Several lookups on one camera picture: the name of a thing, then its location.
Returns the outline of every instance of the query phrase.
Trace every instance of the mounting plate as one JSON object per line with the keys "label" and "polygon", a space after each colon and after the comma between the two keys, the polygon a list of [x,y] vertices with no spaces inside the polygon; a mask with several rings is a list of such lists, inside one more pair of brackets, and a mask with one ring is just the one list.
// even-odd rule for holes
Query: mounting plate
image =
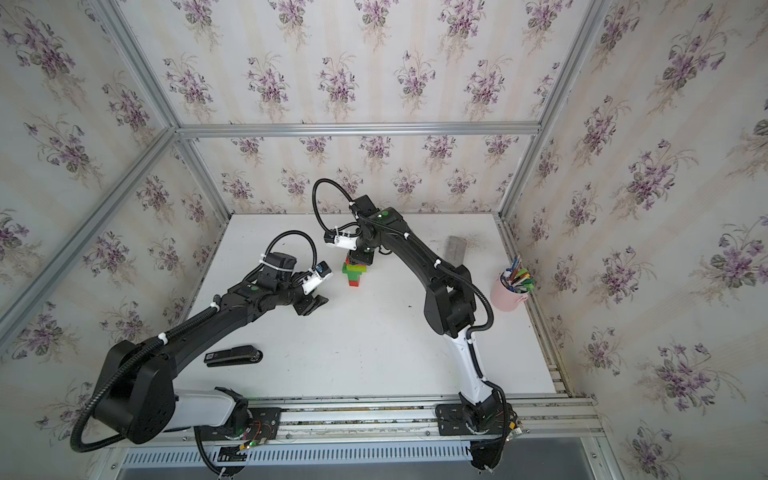
{"label": "mounting plate", "polygon": [[[251,439],[255,432],[259,432],[253,440],[257,442],[261,439],[274,440],[277,438],[277,429],[280,427],[280,413],[283,411],[278,408],[268,409],[248,409],[253,416],[253,426],[250,430],[246,430],[244,439]],[[216,432],[216,427],[201,426],[200,438],[203,442],[210,442],[213,440],[229,440]]]}
{"label": "mounting plate", "polygon": [[[507,404],[507,407],[510,411],[512,410],[511,405]],[[437,415],[437,425],[441,437],[477,435],[467,426],[461,403],[441,403],[435,407],[435,415]],[[502,416],[499,415],[498,421],[483,435],[501,435],[503,428],[504,422]]]}

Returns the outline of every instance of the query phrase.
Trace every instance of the vent grille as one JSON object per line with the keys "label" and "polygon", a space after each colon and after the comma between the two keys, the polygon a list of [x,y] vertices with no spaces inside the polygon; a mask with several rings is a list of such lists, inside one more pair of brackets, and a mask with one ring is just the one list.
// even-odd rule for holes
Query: vent grille
{"label": "vent grille", "polygon": [[[265,445],[248,452],[245,462],[216,462],[220,447],[207,449],[216,465],[318,465],[387,462],[467,461],[469,442],[438,440],[421,442],[344,443],[335,445]],[[197,447],[134,447],[123,468],[203,466]]]}

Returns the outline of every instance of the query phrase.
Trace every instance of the pen holder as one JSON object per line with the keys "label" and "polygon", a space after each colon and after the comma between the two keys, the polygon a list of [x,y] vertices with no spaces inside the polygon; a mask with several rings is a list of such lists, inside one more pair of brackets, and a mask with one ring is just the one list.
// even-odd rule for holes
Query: pen holder
{"label": "pen holder", "polygon": [[498,310],[511,312],[527,299],[527,293],[510,292],[502,283],[501,275],[496,277],[493,288],[491,288],[491,303]]}

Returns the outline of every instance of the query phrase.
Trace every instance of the white table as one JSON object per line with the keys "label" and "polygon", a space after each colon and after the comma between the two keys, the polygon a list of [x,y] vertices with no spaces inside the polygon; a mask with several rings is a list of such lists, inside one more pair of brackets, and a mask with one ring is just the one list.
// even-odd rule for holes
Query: white table
{"label": "white table", "polygon": [[[412,230],[438,255],[448,235],[464,237],[464,264],[473,282],[488,295],[508,259],[490,214],[412,214]],[[351,220],[349,214],[324,215],[329,227]],[[325,260],[333,278],[315,293],[329,302],[309,316],[278,306],[256,322],[223,338],[209,351],[254,344],[264,352],[256,365],[207,368],[193,360],[174,380],[177,389],[226,386],[250,398],[432,396],[458,393],[458,377],[447,342],[427,324],[424,289],[395,255],[376,254],[351,287],[341,272],[346,251],[323,242],[313,215],[235,215],[191,310],[206,308],[252,270],[269,242],[285,230],[303,230],[314,240],[318,261]],[[298,259],[306,270],[311,251],[298,236],[281,240],[273,251]],[[477,324],[485,322],[478,302]],[[488,378],[508,394],[554,393],[531,321],[525,308],[495,310],[493,327],[477,334]]]}

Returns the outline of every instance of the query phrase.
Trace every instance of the purple flower pattern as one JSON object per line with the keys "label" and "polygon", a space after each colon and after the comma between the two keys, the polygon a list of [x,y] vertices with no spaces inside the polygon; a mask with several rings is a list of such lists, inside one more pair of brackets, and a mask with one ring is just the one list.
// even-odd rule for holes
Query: purple flower pattern
{"label": "purple flower pattern", "polygon": [[325,164],[328,159],[326,156],[326,145],[332,139],[332,137],[301,137],[299,141],[304,145],[304,153],[306,153],[310,163],[314,163],[319,167]]}
{"label": "purple flower pattern", "polygon": [[241,211],[246,212],[249,210],[251,201],[253,198],[253,188],[244,178],[245,172],[242,170],[236,170],[231,174],[221,174],[221,186],[224,193],[232,196],[232,201],[237,205]]}
{"label": "purple flower pattern", "polygon": [[507,150],[520,141],[518,135],[485,135],[485,163],[495,167],[504,160]]}
{"label": "purple flower pattern", "polygon": [[154,259],[156,270],[165,270],[172,276],[184,276],[184,261],[176,251],[176,240],[173,237],[163,237],[162,240],[151,240],[147,248],[149,256]]}
{"label": "purple flower pattern", "polygon": [[293,39],[296,43],[296,51],[301,50],[306,45],[309,34],[304,25],[304,14],[306,13],[306,4],[314,3],[314,0],[276,0],[269,1],[270,7],[279,12],[277,16],[280,20],[280,30],[283,31],[283,39],[288,41]]}
{"label": "purple flower pattern", "polygon": [[632,247],[621,252],[612,250],[611,255],[603,259],[603,265],[605,273],[596,273],[590,278],[593,286],[589,295],[606,307],[609,307],[608,300],[617,305],[625,299],[632,301],[643,275],[656,278],[656,273],[650,269],[653,265],[637,260],[637,252]]}
{"label": "purple flower pattern", "polygon": [[453,149],[456,146],[456,137],[452,135],[429,135],[422,147],[429,152],[424,158],[424,166],[429,168],[429,173],[439,172],[448,164],[449,158],[453,156]]}
{"label": "purple flower pattern", "polygon": [[701,295],[708,303],[718,299],[723,301],[723,294],[727,291],[738,300],[736,289],[744,285],[756,286],[758,283],[768,283],[768,252],[765,251],[763,241],[754,237],[758,233],[756,228],[765,230],[768,227],[768,216],[761,216],[752,226],[726,223],[723,228],[729,231],[723,233],[717,243],[722,254],[713,255],[709,261],[701,257],[699,264],[701,269],[694,270],[690,276],[705,280],[709,285],[694,293]]}
{"label": "purple flower pattern", "polygon": [[263,60],[256,57],[248,58],[248,64],[253,67],[246,73],[248,90],[255,91],[259,96],[259,110],[266,111],[272,123],[283,121],[287,111],[288,84],[285,77],[277,70],[276,62],[279,55],[267,55]]}
{"label": "purple flower pattern", "polygon": [[298,202],[299,205],[306,201],[306,189],[310,185],[310,179],[302,172],[297,172],[293,168],[283,168],[280,171],[283,175],[280,177],[280,185],[288,190],[288,196],[291,201]]}
{"label": "purple flower pattern", "polygon": [[143,188],[136,192],[136,198],[144,210],[154,210],[154,216],[160,223],[173,222],[174,202],[170,201],[170,194],[165,189],[165,181],[157,175],[150,175],[144,179]]}
{"label": "purple flower pattern", "polygon": [[512,177],[514,177],[514,175],[514,173],[507,174],[507,177],[499,182],[498,187],[496,187],[496,191],[498,192],[498,199],[496,200],[496,203],[501,202],[502,198],[504,198],[504,194],[507,193],[509,182],[512,181]]}
{"label": "purple flower pattern", "polygon": [[120,308],[104,312],[106,317],[99,322],[105,332],[109,332],[110,345],[127,340],[138,343],[149,335],[149,329],[141,321],[136,302],[126,302],[123,298]]}
{"label": "purple flower pattern", "polygon": [[468,172],[466,168],[454,169],[451,177],[445,180],[449,189],[449,198],[453,199],[454,204],[457,204],[464,199],[467,190],[469,190],[470,186],[476,184],[477,181],[475,174]]}
{"label": "purple flower pattern", "polygon": [[386,17],[392,5],[400,0],[355,0],[355,6],[362,12],[363,41],[373,43],[373,51],[384,45],[386,34]]}
{"label": "purple flower pattern", "polygon": [[56,305],[44,302],[40,313],[27,325],[13,341],[14,360],[27,358],[29,353],[41,357],[41,362],[53,359],[61,363],[61,354],[64,349],[78,352],[80,339],[71,331],[69,326],[59,326],[58,320],[53,317]]}
{"label": "purple flower pattern", "polygon": [[445,52],[448,64],[461,60],[470,48],[468,38],[477,36],[485,0],[442,0],[442,4],[438,20],[448,24],[448,31],[440,36],[438,53]]}
{"label": "purple flower pattern", "polygon": [[565,348],[565,342],[573,342],[571,329],[564,324],[563,317],[560,315],[549,317],[549,334],[552,341],[560,350]]}
{"label": "purple flower pattern", "polygon": [[601,208],[594,202],[597,195],[597,189],[592,186],[591,182],[584,185],[581,190],[574,192],[574,196],[571,198],[571,209],[565,214],[565,220],[563,220],[563,223],[568,227],[563,232],[564,235],[574,235],[581,225],[587,222],[592,225],[598,219],[596,213]]}
{"label": "purple flower pattern", "polygon": [[411,200],[413,191],[421,182],[419,174],[411,172],[408,167],[398,168],[397,175],[392,178],[392,185],[397,189],[397,198],[405,204]]}
{"label": "purple flower pattern", "polygon": [[533,92],[534,95],[538,98],[538,100],[531,105],[531,112],[528,114],[531,118],[538,118],[538,115],[541,113],[541,110],[544,108],[544,105],[547,103],[547,98],[549,98],[549,92],[551,91],[552,87],[554,87],[554,80],[557,77],[557,70],[560,68],[560,62],[557,61],[554,64],[552,64],[551,68],[549,69],[549,72],[538,81],[538,87]]}
{"label": "purple flower pattern", "polygon": [[96,183],[99,189],[103,188],[104,174],[101,172],[100,162],[85,153],[85,132],[78,125],[70,125],[65,121],[64,115],[59,115],[56,122],[47,118],[35,118],[39,126],[25,123],[24,127],[29,136],[38,143],[38,159],[51,165],[63,166],[72,174],[72,180],[79,181],[86,188],[89,188],[91,183]]}
{"label": "purple flower pattern", "polygon": [[[85,404],[91,399],[93,384],[83,382],[80,386],[72,386],[74,382],[72,380],[67,386],[64,398],[45,406],[45,415],[35,422],[38,429],[50,432],[51,438],[48,441],[50,446],[53,446],[54,440],[60,442],[70,437],[74,423],[85,408]],[[94,422],[89,422],[84,433],[88,434],[93,429],[93,425]]]}
{"label": "purple flower pattern", "polygon": [[533,247],[539,240],[547,240],[549,238],[549,228],[549,212],[547,207],[542,207],[541,210],[533,215],[531,242],[528,244],[528,248]]}
{"label": "purple flower pattern", "polygon": [[547,181],[547,177],[558,171],[562,157],[558,153],[558,144],[554,138],[550,138],[547,146],[541,149],[538,155],[538,165],[534,175],[538,178],[536,187],[541,188]]}
{"label": "purple flower pattern", "polygon": [[243,157],[245,163],[251,163],[254,167],[261,165],[262,158],[259,153],[261,142],[264,141],[264,137],[243,137],[243,138],[231,138],[232,145],[237,147],[240,151],[240,156]]}
{"label": "purple flower pattern", "polygon": [[439,214],[440,211],[440,200],[434,202],[422,202],[422,206],[419,207],[419,212],[423,214]]}
{"label": "purple flower pattern", "polygon": [[37,65],[43,74],[43,85],[54,99],[69,100],[75,107],[85,101],[83,78],[74,75],[74,59],[64,50],[64,39],[51,26],[19,5],[0,5],[0,22],[6,46],[16,50],[22,67]]}
{"label": "purple flower pattern", "polygon": [[380,172],[382,167],[387,165],[388,162],[384,159],[389,158],[389,149],[391,146],[391,137],[376,135],[374,137],[360,138],[359,149],[366,151],[365,157],[362,158],[362,163],[371,170],[371,174],[373,174],[374,171]]}
{"label": "purple flower pattern", "polygon": [[210,254],[213,251],[214,248],[211,245],[203,245],[202,243],[197,245],[197,249],[192,252],[192,258],[194,259],[197,268],[200,270],[205,270],[205,267],[208,264],[208,259],[210,258]]}
{"label": "purple flower pattern", "polygon": [[520,222],[518,221],[517,214],[512,215],[512,222],[509,224],[509,233],[512,235],[512,239],[515,242],[520,241]]}
{"label": "purple flower pattern", "polygon": [[639,368],[644,374],[636,385],[646,389],[646,398],[660,403],[665,411],[667,404],[673,403],[678,412],[693,407],[705,415],[707,407],[715,404],[715,396],[723,385],[730,390],[731,398],[739,395],[746,401],[736,386],[739,382],[736,377],[706,365],[712,354],[701,343],[689,349],[672,342],[669,346],[659,346],[658,351],[661,363],[653,360],[641,363]]}
{"label": "purple flower pattern", "polygon": [[584,165],[592,165],[592,154],[598,156],[603,147],[611,144],[612,137],[616,133],[616,125],[621,114],[626,114],[631,109],[626,105],[627,101],[614,103],[614,98],[606,95],[603,104],[596,107],[591,115],[584,121],[587,133],[579,138],[574,149],[576,156],[573,165],[581,168]]}
{"label": "purple flower pattern", "polygon": [[504,90],[502,65],[508,61],[506,57],[496,58],[492,63],[478,61],[478,70],[469,75],[464,91],[472,98],[464,105],[464,115],[468,115],[470,121],[480,121],[492,112],[491,105],[498,102],[498,96]]}
{"label": "purple flower pattern", "polygon": [[349,70],[349,62],[355,55],[342,54],[338,60],[331,57],[323,58],[323,65],[328,68],[320,70],[320,85],[318,89],[328,94],[326,112],[333,113],[337,122],[346,120],[352,111],[355,101],[355,89],[358,87],[355,75]]}
{"label": "purple flower pattern", "polygon": [[576,293],[581,278],[576,274],[578,261],[574,260],[573,253],[565,258],[558,258],[558,265],[552,275],[552,295],[559,297],[563,292]]}
{"label": "purple flower pattern", "polygon": [[192,220],[200,228],[208,228],[208,217],[203,208],[203,196],[197,192],[184,194],[181,198],[181,205],[187,213],[187,219]]}
{"label": "purple flower pattern", "polygon": [[182,323],[185,319],[182,317],[184,314],[184,306],[187,304],[187,299],[182,296],[174,297],[175,292],[171,291],[168,297],[170,306],[163,308],[163,316],[168,320],[168,326],[174,328],[179,323]]}
{"label": "purple flower pattern", "polygon": [[113,84],[104,84],[101,90],[109,97],[109,111],[114,114],[118,125],[131,127],[131,137],[140,147],[146,147],[154,139],[154,129],[147,125],[149,114],[135,91],[120,81],[125,72],[114,75]]}
{"label": "purple flower pattern", "polygon": [[763,24],[758,28],[757,33],[755,34],[754,40],[750,42],[747,47],[751,47],[752,45],[755,45],[760,38],[765,35],[765,33],[768,31],[768,2],[763,1],[762,5],[759,5],[755,7],[754,13],[749,17],[749,21],[752,20],[758,20],[762,19]]}
{"label": "purple flower pattern", "polygon": [[632,457],[627,463],[633,473],[652,475],[662,480],[677,477],[682,480],[680,469],[674,461],[680,453],[672,447],[672,432],[669,430],[654,430],[646,422],[641,421],[637,435],[630,440],[624,440],[624,449]]}
{"label": "purple flower pattern", "polygon": [[491,206],[488,205],[486,202],[482,200],[477,200],[475,198],[471,199],[469,201],[469,205],[462,208],[458,212],[460,214],[485,214],[491,211]]}
{"label": "purple flower pattern", "polygon": [[[765,100],[763,110],[768,110],[768,100]],[[741,161],[742,164],[728,176],[746,175],[754,180],[761,169],[768,174],[768,118],[758,121],[751,134],[742,130],[741,143],[728,152],[728,158]]]}
{"label": "purple flower pattern", "polygon": [[650,210],[656,200],[666,201],[675,185],[675,172],[682,161],[686,165],[698,164],[692,150],[672,152],[672,144],[661,139],[654,151],[641,152],[640,160],[629,166],[632,181],[624,183],[611,195],[616,199],[612,214],[619,218],[630,215],[637,220],[637,209]]}
{"label": "purple flower pattern", "polygon": [[205,77],[194,68],[197,57],[181,55],[178,63],[172,58],[164,58],[163,63],[168,67],[165,72],[168,89],[184,97],[184,111],[194,115],[200,123],[210,123],[211,113],[215,111],[210,106],[214,98],[210,96],[210,86]]}
{"label": "purple flower pattern", "polygon": [[328,200],[323,199],[317,201],[317,211],[322,214],[340,214],[341,207],[336,204],[331,204]]}
{"label": "purple flower pattern", "polygon": [[609,57],[615,54],[616,44],[625,33],[637,28],[637,24],[640,23],[640,3],[641,0],[629,0],[615,3],[608,8],[608,13],[603,20],[605,31],[600,36],[600,41],[592,54],[591,61],[598,63],[592,73],[608,65]]}
{"label": "purple flower pattern", "polygon": [[663,113],[667,108],[674,108],[675,96],[683,96],[683,87],[689,81],[708,68],[717,70],[725,60],[724,48],[728,35],[736,31],[722,29],[729,18],[725,8],[715,15],[710,13],[711,9],[710,4],[705,11],[708,15],[698,15],[689,30],[672,37],[673,45],[668,55],[671,66],[664,69],[661,78],[656,77],[656,88],[648,98],[655,97],[658,103],[648,114]]}
{"label": "purple flower pattern", "polygon": [[121,235],[111,231],[104,232],[96,237],[91,249],[83,256],[83,263],[91,268],[94,276],[101,274],[102,270],[108,271],[110,280],[117,288],[122,287],[121,282],[133,285],[136,278],[136,259],[128,258],[131,251],[121,238]]}
{"label": "purple flower pattern", "polygon": [[210,16],[213,12],[211,7],[219,0],[170,0],[170,2],[174,7],[185,12],[184,17],[189,24],[187,28],[194,34],[195,41],[200,43],[201,39],[208,40],[210,50],[214,51],[219,45],[221,34],[217,32],[217,26]]}
{"label": "purple flower pattern", "polygon": [[435,70],[432,68],[434,60],[422,60],[422,56],[416,51],[411,55],[406,52],[402,55],[402,67],[395,70],[397,81],[402,85],[402,107],[410,106],[411,114],[421,110],[424,103],[424,89],[430,80],[435,80]]}
{"label": "purple flower pattern", "polygon": [[565,8],[570,8],[573,0],[534,0],[525,4],[525,13],[531,17],[528,19],[528,27],[523,29],[523,45],[531,42],[529,55],[541,50],[548,41],[551,33],[552,22],[558,17],[558,13]]}
{"label": "purple flower pattern", "polygon": [[0,210],[0,281],[12,285],[16,276],[32,278],[42,266],[38,249],[42,241],[27,240],[29,229],[20,223],[11,223],[16,210]]}
{"label": "purple flower pattern", "polygon": [[334,180],[344,187],[344,190],[352,197],[357,196],[357,187],[362,185],[360,172],[352,171],[349,167],[337,168]]}
{"label": "purple flower pattern", "polygon": [[269,200],[260,200],[256,208],[257,214],[287,214],[287,210],[280,204],[273,204]]}
{"label": "purple flower pattern", "polygon": [[624,359],[618,353],[621,340],[616,337],[615,332],[616,329],[612,326],[603,330],[594,328],[590,336],[591,342],[585,344],[581,350],[581,355],[586,359],[581,364],[584,371],[590,373],[603,369],[610,370],[614,376],[621,374]]}

